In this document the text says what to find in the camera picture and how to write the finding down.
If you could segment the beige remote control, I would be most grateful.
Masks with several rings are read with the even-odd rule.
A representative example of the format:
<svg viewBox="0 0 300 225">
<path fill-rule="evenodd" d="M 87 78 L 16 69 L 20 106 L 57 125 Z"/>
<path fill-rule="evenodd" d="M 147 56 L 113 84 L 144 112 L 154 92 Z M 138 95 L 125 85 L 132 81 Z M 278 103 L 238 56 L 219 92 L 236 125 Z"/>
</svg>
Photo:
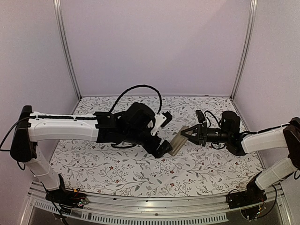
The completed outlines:
<svg viewBox="0 0 300 225">
<path fill-rule="evenodd" d="M 175 156 L 187 142 L 188 138 L 181 134 L 181 131 L 185 129 L 188 129 L 188 127 L 183 126 L 176 134 L 176 136 L 171 140 L 170 145 L 172 147 L 172 150 L 168 152 L 171 156 Z"/>
</svg>

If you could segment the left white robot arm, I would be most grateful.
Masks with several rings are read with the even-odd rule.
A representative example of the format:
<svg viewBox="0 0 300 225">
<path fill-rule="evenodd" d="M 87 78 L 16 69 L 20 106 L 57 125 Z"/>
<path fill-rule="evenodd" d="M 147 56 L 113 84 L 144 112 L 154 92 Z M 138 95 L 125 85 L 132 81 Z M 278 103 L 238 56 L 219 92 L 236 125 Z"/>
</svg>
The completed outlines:
<svg viewBox="0 0 300 225">
<path fill-rule="evenodd" d="M 12 125 L 1 141 L 4 144 L 14 133 L 7 151 L 18 163 L 29 168 L 34 177 L 59 203 L 66 203 L 70 194 L 64 189 L 64 181 L 38 150 L 38 142 L 44 140 L 84 140 L 109 143 L 116 149 L 142 146 L 147 153 L 160 158 L 172 150 L 168 141 L 157 134 L 171 120 L 169 112 L 162 112 L 159 105 L 154 113 L 147 105 L 134 102 L 127 110 L 113 113 L 116 104 L 107 112 L 84 115 L 42 114 L 34 112 L 30 105 L 23 107 L 18 121 Z"/>
</svg>

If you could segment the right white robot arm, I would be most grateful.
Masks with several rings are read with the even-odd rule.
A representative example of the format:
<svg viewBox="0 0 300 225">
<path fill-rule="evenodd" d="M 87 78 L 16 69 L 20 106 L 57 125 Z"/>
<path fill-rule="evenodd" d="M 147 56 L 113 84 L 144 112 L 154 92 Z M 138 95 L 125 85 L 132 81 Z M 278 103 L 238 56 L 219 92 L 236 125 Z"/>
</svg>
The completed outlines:
<svg viewBox="0 0 300 225">
<path fill-rule="evenodd" d="M 287 124 L 250 132 L 240 131 L 240 117 L 233 111 L 224 111 L 218 128 L 210 128 L 205 114 L 197 110 L 199 123 L 181 131 L 181 135 L 196 145 L 224 143 L 226 149 L 236 156 L 244 156 L 261 150 L 288 149 L 288 156 L 261 172 L 247 185 L 242 200 L 253 204 L 260 198 L 260 190 L 284 180 L 300 168 L 300 119 L 294 117 Z"/>
</svg>

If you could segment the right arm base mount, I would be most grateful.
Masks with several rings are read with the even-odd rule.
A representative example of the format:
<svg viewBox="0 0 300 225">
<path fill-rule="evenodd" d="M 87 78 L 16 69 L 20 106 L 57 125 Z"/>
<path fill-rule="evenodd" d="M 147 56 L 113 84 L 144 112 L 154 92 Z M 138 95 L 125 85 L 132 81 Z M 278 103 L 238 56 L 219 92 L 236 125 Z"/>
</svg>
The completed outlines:
<svg viewBox="0 0 300 225">
<path fill-rule="evenodd" d="M 267 196 L 264 190 L 261 190 L 255 184 L 256 177 L 252 178 L 246 185 L 245 191 L 230 192 L 226 196 L 226 202 L 230 209 L 249 206 L 252 204 L 264 202 L 267 200 Z"/>
</svg>

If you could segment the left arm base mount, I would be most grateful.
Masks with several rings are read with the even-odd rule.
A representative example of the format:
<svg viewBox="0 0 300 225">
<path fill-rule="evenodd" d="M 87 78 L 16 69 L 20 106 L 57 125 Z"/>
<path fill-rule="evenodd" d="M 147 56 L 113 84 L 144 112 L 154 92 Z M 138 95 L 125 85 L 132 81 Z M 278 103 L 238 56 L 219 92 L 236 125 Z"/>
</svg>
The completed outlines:
<svg viewBox="0 0 300 225">
<path fill-rule="evenodd" d="M 63 177 L 58 174 L 60 185 L 56 190 L 46 190 L 45 199 L 53 203 L 58 203 L 68 208 L 83 208 L 84 205 L 89 203 L 87 195 L 80 191 L 80 188 L 74 190 L 67 190 Z"/>
</svg>

